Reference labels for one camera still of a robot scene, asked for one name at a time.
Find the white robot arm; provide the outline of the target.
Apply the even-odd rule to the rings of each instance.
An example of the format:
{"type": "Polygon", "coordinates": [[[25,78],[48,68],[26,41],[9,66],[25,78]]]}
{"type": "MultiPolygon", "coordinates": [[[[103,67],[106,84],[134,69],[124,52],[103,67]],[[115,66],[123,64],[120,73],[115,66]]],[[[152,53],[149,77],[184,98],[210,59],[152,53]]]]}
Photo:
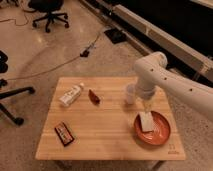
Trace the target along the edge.
{"type": "Polygon", "coordinates": [[[151,99],[155,87],[159,86],[213,122],[213,88],[174,74],[166,66],[167,58],[162,52],[136,60],[133,69],[138,76],[135,85],[137,95],[151,99]]]}

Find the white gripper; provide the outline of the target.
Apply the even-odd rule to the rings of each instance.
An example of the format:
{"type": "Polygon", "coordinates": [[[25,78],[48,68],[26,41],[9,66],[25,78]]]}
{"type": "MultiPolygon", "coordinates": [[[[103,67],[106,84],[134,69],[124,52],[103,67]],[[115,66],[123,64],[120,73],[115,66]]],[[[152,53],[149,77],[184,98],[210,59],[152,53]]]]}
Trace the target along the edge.
{"type": "Polygon", "coordinates": [[[145,99],[142,101],[145,112],[150,112],[152,109],[152,101],[149,100],[155,95],[155,89],[145,90],[142,87],[136,86],[136,95],[141,99],[145,99]]]}

